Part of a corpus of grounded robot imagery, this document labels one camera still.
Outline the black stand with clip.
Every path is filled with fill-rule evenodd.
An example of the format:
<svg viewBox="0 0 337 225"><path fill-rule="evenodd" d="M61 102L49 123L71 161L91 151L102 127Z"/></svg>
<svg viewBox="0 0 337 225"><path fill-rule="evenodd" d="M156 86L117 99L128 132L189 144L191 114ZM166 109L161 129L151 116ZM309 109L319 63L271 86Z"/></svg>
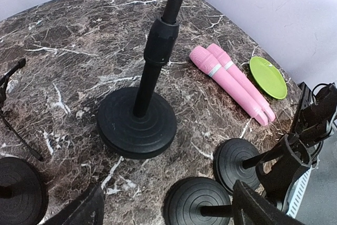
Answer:
<svg viewBox="0 0 337 225"><path fill-rule="evenodd" d="M182 3L183 0L167 0L163 15L154 21L144 49L139 87L112 92L98 108L96 125L101 139L125 158L156 157L170 147L176 135L173 108L154 90L178 38L177 16Z"/></svg>

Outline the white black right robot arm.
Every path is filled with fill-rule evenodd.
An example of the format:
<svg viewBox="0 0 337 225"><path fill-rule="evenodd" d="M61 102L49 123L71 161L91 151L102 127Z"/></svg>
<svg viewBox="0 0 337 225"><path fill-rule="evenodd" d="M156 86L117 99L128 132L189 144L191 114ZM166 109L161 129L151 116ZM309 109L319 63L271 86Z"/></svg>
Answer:
<svg viewBox="0 0 337 225"><path fill-rule="evenodd" d="M290 128L290 136L295 136L308 149L314 160L322 150L323 142L336 132L336 84L320 83L317 94L306 83L299 85L301 97Z"/></svg>

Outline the black round-base stand front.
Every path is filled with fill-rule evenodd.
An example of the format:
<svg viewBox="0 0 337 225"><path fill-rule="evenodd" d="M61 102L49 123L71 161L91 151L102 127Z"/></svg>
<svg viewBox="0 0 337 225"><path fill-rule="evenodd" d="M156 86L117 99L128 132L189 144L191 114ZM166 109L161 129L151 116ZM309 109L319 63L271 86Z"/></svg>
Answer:
<svg viewBox="0 0 337 225"><path fill-rule="evenodd" d="M263 154L248 140L233 138L216 149L213 173L229 194L233 194L237 180L253 190L262 185L267 201L287 212L289 194L311 164L312 158L298 135L283 135L271 150Z"/></svg>

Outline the pink microphone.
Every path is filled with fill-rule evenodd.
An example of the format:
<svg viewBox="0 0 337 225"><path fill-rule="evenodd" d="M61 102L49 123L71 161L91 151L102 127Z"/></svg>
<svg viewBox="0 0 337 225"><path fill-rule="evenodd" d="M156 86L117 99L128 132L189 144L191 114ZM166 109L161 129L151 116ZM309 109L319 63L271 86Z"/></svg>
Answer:
<svg viewBox="0 0 337 225"><path fill-rule="evenodd" d="M206 49L217 58L224 69L227 70L227 72L230 73L230 75L248 92L248 94L255 99L267 116L268 120L273 122L276 116L268 101L257 90L246 75L234 64L228 53L214 43L210 44Z"/></svg>
<svg viewBox="0 0 337 225"><path fill-rule="evenodd" d="M268 125L268 118L261 106L239 84L230 73L225 70L216 57L202 46L197 46L190 53L190 59L203 73L211 77L240 107L262 125Z"/></svg>

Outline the black round-base stand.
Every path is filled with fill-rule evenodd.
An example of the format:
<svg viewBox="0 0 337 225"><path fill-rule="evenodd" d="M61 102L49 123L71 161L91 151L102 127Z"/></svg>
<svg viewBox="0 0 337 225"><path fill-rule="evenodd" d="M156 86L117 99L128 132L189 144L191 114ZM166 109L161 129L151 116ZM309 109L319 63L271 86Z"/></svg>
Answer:
<svg viewBox="0 0 337 225"><path fill-rule="evenodd" d="M237 180L232 197L221 184L205 177L182 179L168 190L165 224L300 224Z"/></svg>
<svg viewBox="0 0 337 225"><path fill-rule="evenodd" d="M213 173L229 194L233 194L237 180L253 190L262 185L267 201L287 212L289 194L311 164L312 158L298 135L283 135L271 150L263 154L248 140L233 138L216 149Z"/></svg>

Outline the black stand back left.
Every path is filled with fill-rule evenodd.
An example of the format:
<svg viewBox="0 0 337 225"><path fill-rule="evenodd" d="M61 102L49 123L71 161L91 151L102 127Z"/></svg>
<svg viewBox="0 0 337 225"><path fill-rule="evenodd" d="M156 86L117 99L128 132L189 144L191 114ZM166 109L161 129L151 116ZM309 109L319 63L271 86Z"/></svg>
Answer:
<svg viewBox="0 0 337 225"><path fill-rule="evenodd" d="M39 224L48 207L48 190L33 165L1 159L1 224Z"/></svg>

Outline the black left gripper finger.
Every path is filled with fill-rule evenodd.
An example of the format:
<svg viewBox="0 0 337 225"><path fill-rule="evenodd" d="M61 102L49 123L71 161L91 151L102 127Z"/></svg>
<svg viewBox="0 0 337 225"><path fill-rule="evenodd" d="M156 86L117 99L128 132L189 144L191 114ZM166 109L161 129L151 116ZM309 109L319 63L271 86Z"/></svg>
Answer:
<svg viewBox="0 0 337 225"><path fill-rule="evenodd" d="M103 224L104 204L101 186L92 185L44 224Z"/></svg>

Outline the green plate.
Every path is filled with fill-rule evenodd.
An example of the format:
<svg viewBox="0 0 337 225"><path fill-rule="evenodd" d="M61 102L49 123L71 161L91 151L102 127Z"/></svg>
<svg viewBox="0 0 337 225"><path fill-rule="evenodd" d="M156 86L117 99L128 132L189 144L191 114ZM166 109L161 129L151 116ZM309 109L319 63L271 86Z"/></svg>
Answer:
<svg viewBox="0 0 337 225"><path fill-rule="evenodd" d="M249 67L259 87L274 99L282 100L288 94L288 88L280 71L268 60L254 56Z"/></svg>

